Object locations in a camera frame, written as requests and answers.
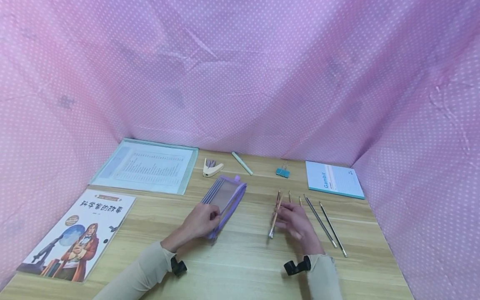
pink polka dot fabric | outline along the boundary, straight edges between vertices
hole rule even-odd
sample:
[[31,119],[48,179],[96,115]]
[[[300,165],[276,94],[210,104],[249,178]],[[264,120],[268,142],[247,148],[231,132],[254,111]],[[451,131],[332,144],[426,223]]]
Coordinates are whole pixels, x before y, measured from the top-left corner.
[[353,165],[415,298],[480,294],[479,1],[0,8],[0,287],[131,137]]

hand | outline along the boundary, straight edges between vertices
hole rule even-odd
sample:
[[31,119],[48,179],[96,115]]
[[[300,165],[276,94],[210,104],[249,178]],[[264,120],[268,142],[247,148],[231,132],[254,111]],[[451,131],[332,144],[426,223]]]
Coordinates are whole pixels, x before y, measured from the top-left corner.
[[82,251],[82,247],[80,247],[79,245],[75,245],[75,247],[72,250],[72,252],[75,254],[79,254],[81,251]]
[[304,255],[325,254],[307,214],[298,204],[282,202],[277,210],[275,227],[287,230],[300,242]]
[[170,252],[190,240],[204,236],[220,224],[220,209],[216,205],[199,203],[185,218],[183,224],[174,230],[160,244]]

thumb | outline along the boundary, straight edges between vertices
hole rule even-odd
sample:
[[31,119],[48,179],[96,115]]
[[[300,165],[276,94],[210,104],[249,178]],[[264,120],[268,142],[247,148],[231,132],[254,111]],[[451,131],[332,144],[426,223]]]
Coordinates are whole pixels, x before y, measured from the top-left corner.
[[212,228],[217,227],[220,224],[220,215],[216,215],[215,218],[210,220],[210,225]]
[[301,234],[298,233],[295,229],[292,227],[288,227],[288,232],[295,238],[296,240],[301,240]]

document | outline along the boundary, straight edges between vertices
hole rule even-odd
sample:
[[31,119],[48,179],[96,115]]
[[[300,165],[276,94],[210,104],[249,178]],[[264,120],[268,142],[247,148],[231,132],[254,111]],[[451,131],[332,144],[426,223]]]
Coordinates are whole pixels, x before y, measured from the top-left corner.
[[125,139],[90,184],[184,194],[197,148]]

pencil case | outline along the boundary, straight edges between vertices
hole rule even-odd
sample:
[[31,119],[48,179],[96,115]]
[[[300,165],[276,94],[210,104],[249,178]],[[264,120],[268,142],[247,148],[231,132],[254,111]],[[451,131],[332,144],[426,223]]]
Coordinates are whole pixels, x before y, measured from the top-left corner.
[[239,205],[247,184],[240,181],[240,176],[229,178],[220,175],[212,187],[208,190],[201,203],[214,204],[220,209],[220,224],[213,229],[205,237],[215,241],[222,230],[223,226],[228,222],[233,212]]

